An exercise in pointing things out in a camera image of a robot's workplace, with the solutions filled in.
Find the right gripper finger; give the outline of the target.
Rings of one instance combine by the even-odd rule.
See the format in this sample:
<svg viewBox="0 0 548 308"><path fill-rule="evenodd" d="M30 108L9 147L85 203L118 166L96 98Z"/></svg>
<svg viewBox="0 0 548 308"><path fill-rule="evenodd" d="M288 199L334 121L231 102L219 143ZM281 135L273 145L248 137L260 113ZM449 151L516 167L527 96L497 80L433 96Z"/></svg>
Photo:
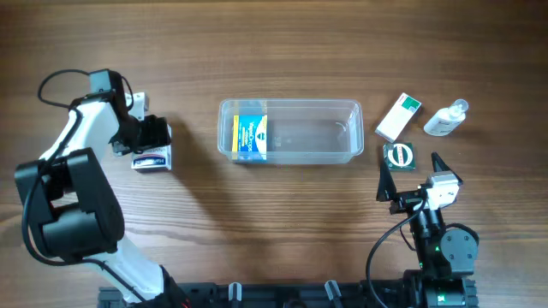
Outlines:
<svg viewBox="0 0 548 308"><path fill-rule="evenodd" d="M388 202L396 199L396 185L390 173L390 169L386 161L380 164L378 191L376 200L378 202Z"/></svg>
<svg viewBox="0 0 548 308"><path fill-rule="evenodd" d="M457 184L463 184L462 178L444 162L444 160L439 156L436 151L431 154L431 159L434 172L451 172L453 176L455 176L455 178L457 179Z"/></svg>

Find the white Hansaplast box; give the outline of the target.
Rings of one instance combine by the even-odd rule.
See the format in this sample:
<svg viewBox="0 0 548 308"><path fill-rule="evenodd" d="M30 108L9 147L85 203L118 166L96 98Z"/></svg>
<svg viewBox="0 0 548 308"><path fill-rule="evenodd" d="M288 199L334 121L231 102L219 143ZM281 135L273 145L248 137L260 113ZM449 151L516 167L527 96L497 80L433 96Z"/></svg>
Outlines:
<svg viewBox="0 0 548 308"><path fill-rule="evenodd" d="M164 145L131 153L131 168L140 173L172 170L172 147Z"/></svg>

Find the blue yellow VapoDrops box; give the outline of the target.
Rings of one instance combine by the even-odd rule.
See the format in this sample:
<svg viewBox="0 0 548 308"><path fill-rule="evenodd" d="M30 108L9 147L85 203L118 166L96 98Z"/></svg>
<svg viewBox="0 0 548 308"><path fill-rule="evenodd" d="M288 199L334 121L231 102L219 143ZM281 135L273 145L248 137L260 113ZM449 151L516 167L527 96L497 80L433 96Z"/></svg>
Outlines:
<svg viewBox="0 0 548 308"><path fill-rule="evenodd" d="M267 116L234 115L232 160L240 163L265 162L267 158Z"/></svg>

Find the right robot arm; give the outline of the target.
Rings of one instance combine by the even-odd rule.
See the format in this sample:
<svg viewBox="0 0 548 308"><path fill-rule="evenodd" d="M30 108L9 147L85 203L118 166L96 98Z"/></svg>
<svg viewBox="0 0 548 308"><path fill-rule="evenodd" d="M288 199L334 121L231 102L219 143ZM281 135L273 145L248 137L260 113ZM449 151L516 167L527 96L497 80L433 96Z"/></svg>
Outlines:
<svg viewBox="0 0 548 308"><path fill-rule="evenodd" d="M478 299L473 281L480 237L461 223L444 222L442 209L456 202L463 180L436 153L431 154L433 172L413 191L399 192L388 163L380 166L376 200L390 203L390 214L407 217L389 229L373 246L366 261L366 282L381 307L473 307ZM395 281L394 291L375 287L371 263L380 245L395 231L409 225L419 268L408 269Z"/></svg>

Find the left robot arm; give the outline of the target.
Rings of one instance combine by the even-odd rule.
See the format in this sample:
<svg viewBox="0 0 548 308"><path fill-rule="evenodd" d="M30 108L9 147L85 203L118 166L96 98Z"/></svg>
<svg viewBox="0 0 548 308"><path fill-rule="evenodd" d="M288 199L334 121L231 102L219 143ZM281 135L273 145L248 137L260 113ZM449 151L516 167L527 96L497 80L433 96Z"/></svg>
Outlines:
<svg viewBox="0 0 548 308"><path fill-rule="evenodd" d="M42 264L96 270L128 307L189 307L168 271L125 234L122 208L100 164L107 146L124 156L169 145L167 121L146 115L116 71L84 75L90 92L65 105L68 122L55 143L15 170L23 243Z"/></svg>

